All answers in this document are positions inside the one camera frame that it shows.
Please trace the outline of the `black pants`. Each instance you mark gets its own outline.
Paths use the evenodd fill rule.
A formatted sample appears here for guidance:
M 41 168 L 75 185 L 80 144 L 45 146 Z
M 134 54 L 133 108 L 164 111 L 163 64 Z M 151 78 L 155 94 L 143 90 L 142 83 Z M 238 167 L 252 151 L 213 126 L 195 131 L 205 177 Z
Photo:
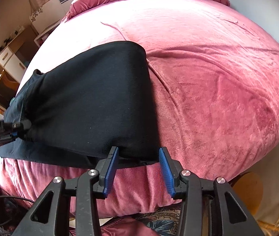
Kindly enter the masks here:
M 48 73 L 35 70 L 5 111 L 31 122 L 0 157 L 93 168 L 112 147 L 122 166 L 158 161 L 160 137 L 146 52 L 131 41 L 89 49 Z

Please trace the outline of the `wooden stool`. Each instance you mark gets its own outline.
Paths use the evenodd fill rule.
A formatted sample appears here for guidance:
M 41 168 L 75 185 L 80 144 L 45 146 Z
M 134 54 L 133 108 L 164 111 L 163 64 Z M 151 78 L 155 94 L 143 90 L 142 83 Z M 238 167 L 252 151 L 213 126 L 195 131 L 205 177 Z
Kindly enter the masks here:
M 260 176 L 254 172 L 246 172 L 229 181 L 234 192 L 245 204 L 252 215 L 259 210 L 263 197 L 263 183 Z

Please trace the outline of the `wooden desk white cabinet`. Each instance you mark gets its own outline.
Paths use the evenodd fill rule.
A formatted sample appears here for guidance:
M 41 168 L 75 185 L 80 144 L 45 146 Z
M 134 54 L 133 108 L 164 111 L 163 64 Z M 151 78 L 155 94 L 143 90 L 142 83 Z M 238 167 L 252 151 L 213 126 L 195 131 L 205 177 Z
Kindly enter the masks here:
M 37 32 L 29 25 L 8 43 L 0 52 L 0 74 L 5 72 L 9 78 L 21 82 L 26 66 L 39 49 L 34 41 L 36 37 Z

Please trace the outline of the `pink bed sheet mattress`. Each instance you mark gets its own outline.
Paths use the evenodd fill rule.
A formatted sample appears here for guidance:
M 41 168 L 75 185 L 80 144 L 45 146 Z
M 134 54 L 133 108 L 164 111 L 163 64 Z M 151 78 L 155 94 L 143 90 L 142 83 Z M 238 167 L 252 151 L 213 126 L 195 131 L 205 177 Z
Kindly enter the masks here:
M 236 177 L 279 142 L 279 43 L 212 0 L 124 0 L 61 23 L 24 75 L 110 41 L 147 53 L 161 144 L 184 168 Z

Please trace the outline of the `white nightstand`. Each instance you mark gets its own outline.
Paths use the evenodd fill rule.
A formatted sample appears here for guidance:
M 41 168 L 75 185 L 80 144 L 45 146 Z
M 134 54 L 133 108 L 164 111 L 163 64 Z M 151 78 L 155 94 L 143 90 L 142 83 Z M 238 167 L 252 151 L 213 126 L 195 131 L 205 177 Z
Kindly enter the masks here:
M 57 22 L 54 22 L 52 25 L 47 27 L 42 33 L 38 34 L 38 36 L 34 39 L 35 44 L 38 47 L 41 47 L 48 36 L 59 26 L 60 23 L 61 20 L 58 20 Z

